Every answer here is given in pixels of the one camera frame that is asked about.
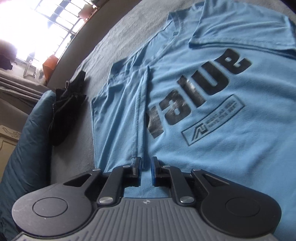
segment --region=teal fabric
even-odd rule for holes
[[[48,127],[52,120],[55,93],[45,92],[25,123],[0,182],[0,232],[7,241],[17,234],[11,216],[14,202],[21,196],[49,185],[52,147]]]
[[[295,50],[295,27],[273,10],[206,0],[169,13],[91,101],[95,166],[141,156],[141,186],[126,197],[168,195],[152,186],[152,156],[202,168],[273,197],[275,236],[295,241]]]

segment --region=gray blanket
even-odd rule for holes
[[[122,0],[110,0],[101,10],[109,8],[112,15],[110,6],[113,6],[116,1]],[[112,64],[136,51],[163,25],[169,11],[187,8],[198,1],[142,0],[106,34],[81,63],[74,77],[80,70],[86,72],[84,92],[88,99],[84,103],[74,130],[60,146],[53,149],[52,183],[62,182],[94,166],[89,102],[106,83]],[[296,23],[296,15],[280,0],[248,0],[246,2],[274,9],[289,16]]]

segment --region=rectangular logo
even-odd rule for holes
[[[182,135],[190,146],[222,126],[235,116],[243,107],[244,104],[240,99],[235,95],[231,95],[206,117],[191,127],[183,130]]]

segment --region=silver screw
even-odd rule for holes
[[[113,202],[113,198],[111,197],[101,197],[99,199],[99,202],[102,203],[102,204],[110,204]]]
[[[180,198],[180,202],[181,203],[193,203],[194,202],[194,198],[190,197],[190,196],[184,196]]]

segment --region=gray ribbed plate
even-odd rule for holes
[[[37,241],[39,239],[21,233],[14,240]],[[254,239],[227,236],[208,226],[194,208],[178,206],[171,198],[122,198],[120,204],[115,207],[99,209],[94,219],[78,232],[51,240],[277,241],[271,234]]]

